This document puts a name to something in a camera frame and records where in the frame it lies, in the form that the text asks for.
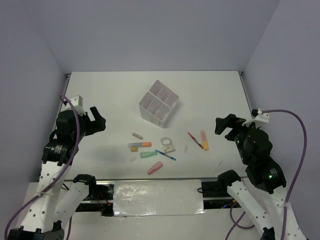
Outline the clear pen cap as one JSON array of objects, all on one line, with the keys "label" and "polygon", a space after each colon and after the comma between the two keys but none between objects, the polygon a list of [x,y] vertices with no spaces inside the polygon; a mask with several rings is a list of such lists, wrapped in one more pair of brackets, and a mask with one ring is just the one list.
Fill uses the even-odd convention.
[{"label": "clear pen cap", "polygon": [[129,162],[132,163],[133,161],[135,161],[137,159],[137,156],[133,156],[129,159]]}]

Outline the blue patterned pen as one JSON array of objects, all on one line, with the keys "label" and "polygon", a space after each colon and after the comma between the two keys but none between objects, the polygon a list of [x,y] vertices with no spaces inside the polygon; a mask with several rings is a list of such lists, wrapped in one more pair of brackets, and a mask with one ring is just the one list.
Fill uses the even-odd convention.
[{"label": "blue patterned pen", "polygon": [[170,156],[170,155],[168,155],[167,153],[164,153],[164,152],[159,151],[159,150],[157,150],[157,149],[155,149],[155,152],[157,152],[158,154],[161,154],[161,155],[163,155],[163,156],[165,156],[165,157],[167,157],[167,158],[169,158],[169,159],[171,159],[171,160],[173,160],[173,161],[176,161],[176,158],[175,158],[175,157]]}]

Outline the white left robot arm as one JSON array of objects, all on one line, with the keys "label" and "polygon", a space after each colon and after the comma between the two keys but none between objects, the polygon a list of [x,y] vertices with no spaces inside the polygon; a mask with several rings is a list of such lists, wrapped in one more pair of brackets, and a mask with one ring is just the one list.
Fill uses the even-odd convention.
[{"label": "white left robot arm", "polygon": [[81,201],[97,196],[96,178],[89,174],[78,174],[66,195],[58,202],[80,141],[83,137],[106,129],[106,120],[97,108],[93,106],[90,111],[93,120],[90,120],[87,112],[72,108],[58,114],[56,128],[43,149],[36,194],[17,211],[20,214],[28,208],[20,226],[5,229],[6,240],[62,240],[68,236],[66,225]]}]

